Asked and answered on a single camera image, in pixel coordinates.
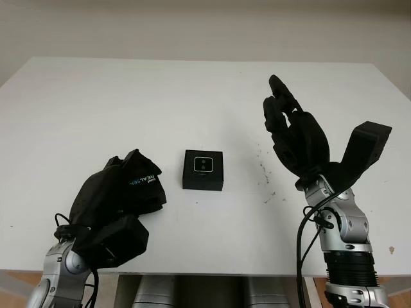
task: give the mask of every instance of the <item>camera lens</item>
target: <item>camera lens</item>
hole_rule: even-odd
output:
[[[213,172],[213,159],[211,157],[195,157],[194,171]]]

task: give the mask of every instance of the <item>black ribbed joint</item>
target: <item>black ribbed joint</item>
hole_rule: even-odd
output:
[[[369,252],[324,252],[328,281],[345,286],[376,287],[374,258]]]

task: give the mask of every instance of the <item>wooden floor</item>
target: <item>wooden floor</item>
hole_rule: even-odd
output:
[[[9,276],[12,276],[16,279],[20,279],[28,284],[36,286],[41,279],[41,274],[33,274],[33,273],[16,273],[16,272],[8,272]],[[24,308],[26,306],[27,300],[18,296],[14,296],[5,292],[0,291],[0,307],[7,307],[7,308]]]
[[[36,286],[41,279],[41,274],[35,273],[16,273],[16,272],[8,272],[8,275],[25,281],[33,286]],[[380,278],[380,282],[386,282],[389,278]],[[326,288],[326,278],[315,278],[315,285],[317,287],[317,291],[319,293],[321,304],[323,308],[333,308],[328,302],[324,295],[324,291]],[[7,308],[24,308],[26,305],[26,300],[23,298],[19,298],[14,295],[10,295],[8,293],[4,293],[0,291],[0,307],[7,307]],[[406,292],[400,295],[390,297],[390,308],[411,308],[411,292]]]

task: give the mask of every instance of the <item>stain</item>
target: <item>stain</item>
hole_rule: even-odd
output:
[[[268,178],[268,175],[267,175],[267,171],[266,171],[266,169],[265,169],[265,166],[263,165],[262,162],[259,162],[259,165],[260,165],[260,167],[263,168],[263,173],[264,173],[264,177],[265,177],[266,183],[269,184],[269,183],[270,183],[270,179]]]

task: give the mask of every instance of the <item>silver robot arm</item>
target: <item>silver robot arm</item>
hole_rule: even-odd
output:
[[[324,178],[305,189],[308,205],[315,206],[334,192]],[[350,188],[319,210],[332,228],[317,224],[321,249],[327,263],[326,296],[334,307],[389,307],[384,287],[374,270],[368,238],[369,223],[357,207]]]
[[[81,308],[85,281],[91,271],[71,250],[73,241],[57,243],[46,254],[43,276],[26,308]]]

